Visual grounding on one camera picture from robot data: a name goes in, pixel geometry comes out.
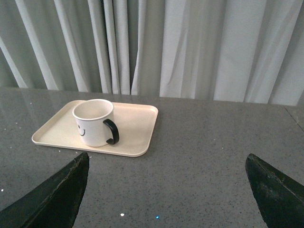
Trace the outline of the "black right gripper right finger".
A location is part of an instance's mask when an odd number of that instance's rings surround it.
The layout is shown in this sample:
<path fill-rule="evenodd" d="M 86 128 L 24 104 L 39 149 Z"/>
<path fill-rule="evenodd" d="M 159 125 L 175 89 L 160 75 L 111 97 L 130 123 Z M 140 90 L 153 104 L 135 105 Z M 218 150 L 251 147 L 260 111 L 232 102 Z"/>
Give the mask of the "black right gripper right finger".
<path fill-rule="evenodd" d="M 263 221 L 269 228 L 304 226 L 304 186 L 254 154 L 245 169 Z"/>

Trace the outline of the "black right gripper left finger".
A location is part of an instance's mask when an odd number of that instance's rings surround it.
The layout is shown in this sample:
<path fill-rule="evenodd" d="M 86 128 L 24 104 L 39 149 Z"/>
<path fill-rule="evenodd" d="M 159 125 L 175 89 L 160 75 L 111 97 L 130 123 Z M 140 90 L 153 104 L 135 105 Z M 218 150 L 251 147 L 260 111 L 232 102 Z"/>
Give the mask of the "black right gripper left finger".
<path fill-rule="evenodd" d="M 71 228 L 88 179 L 89 156 L 81 153 L 31 192 L 0 212 L 2 228 Z"/>

